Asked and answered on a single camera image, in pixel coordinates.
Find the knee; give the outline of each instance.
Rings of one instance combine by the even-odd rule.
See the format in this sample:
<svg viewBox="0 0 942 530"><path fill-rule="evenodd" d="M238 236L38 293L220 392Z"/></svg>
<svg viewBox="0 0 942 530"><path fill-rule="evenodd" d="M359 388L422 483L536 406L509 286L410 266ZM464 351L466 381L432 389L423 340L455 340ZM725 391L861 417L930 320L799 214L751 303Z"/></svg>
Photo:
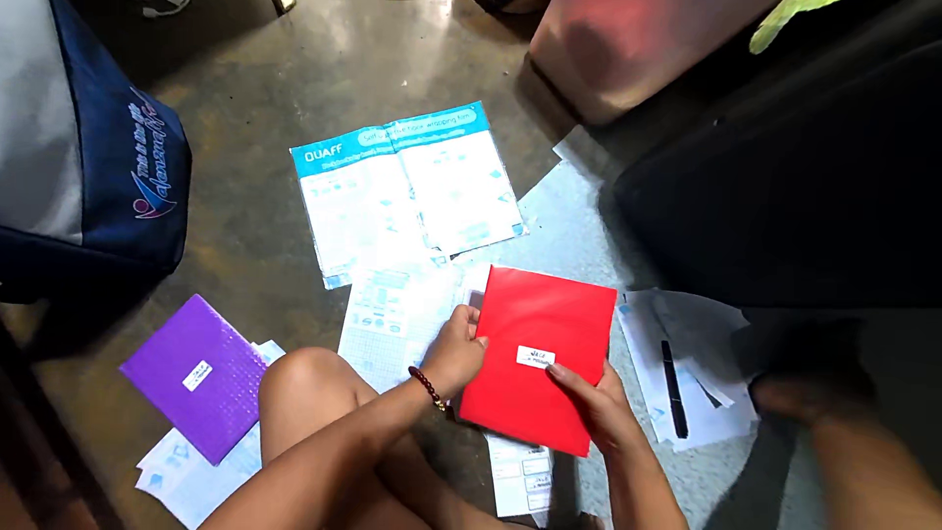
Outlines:
<svg viewBox="0 0 942 530"><path fill-rule="evenodd" d="M265 371L259 392L270 388L311 389L325 381L343 380L351 370L347 361L327 348L300 348L285 354Z"/></svg>

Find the plastic packaging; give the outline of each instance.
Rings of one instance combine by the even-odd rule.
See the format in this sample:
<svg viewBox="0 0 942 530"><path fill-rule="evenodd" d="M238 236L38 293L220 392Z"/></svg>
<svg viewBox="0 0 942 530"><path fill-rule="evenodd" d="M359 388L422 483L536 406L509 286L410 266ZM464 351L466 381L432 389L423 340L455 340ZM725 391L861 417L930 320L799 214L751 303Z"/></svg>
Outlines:
<svg viewBox="0 0 942 530"><path fill-rule="evenodd" d="M589 124L635 107L776 0L553 0L533 61Z"/></svg>

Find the green leaf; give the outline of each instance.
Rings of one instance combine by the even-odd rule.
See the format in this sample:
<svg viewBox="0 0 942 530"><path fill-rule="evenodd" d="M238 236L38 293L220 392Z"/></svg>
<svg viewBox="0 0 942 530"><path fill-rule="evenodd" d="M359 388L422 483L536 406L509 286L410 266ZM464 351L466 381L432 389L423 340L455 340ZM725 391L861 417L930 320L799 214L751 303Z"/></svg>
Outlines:
<svg viewBox="0 0 942 530"><path fill-rule="evenodd" d="M802 11L823 8L834 4L837 0L782 0L778 6L769 13L769 16L759 23L759 28L749 41L749 51L753 55L762 53L769 47L782 27L791 20L791 17Z"/></svg>

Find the notebook cover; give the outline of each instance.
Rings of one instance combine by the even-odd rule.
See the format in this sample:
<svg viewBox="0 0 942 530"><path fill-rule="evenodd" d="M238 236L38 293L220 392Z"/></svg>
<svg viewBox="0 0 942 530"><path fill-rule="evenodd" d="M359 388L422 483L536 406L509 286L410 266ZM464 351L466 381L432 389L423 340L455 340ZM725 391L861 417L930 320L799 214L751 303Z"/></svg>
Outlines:
<svg viewBox="0 0 942 530"><path fill-rule="evenodd" d="M199 294L121 372L214 466L258 422L265 364Z"/></svg>
<svg viewBox="0 0 942 530"><path fill-rule="evenodd" d="M593 385L602 377L617 291L546 274L491 267L478 336L487 353L464 389L460 416L498 433L571 455L589 453L589 432L570 398L533 362L532 349Z"/></svg>

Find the pen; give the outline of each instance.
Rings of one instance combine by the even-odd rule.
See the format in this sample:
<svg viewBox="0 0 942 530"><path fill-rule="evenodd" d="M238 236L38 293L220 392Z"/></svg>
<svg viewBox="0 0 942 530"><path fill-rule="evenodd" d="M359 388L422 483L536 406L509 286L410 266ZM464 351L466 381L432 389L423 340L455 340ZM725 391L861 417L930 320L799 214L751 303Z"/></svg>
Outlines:
<svg viewBox="0 0 942 530"><path fill-rule="evenodd" d="M674 416L674 431L680 439L686 439L687 415L684 403L680 401L680 387L677 385L677 372L674 370L674 355L667 340L660 342L660 352L664 355L664 375L667 377L667 395L671 398L671 415Z"/></svg>

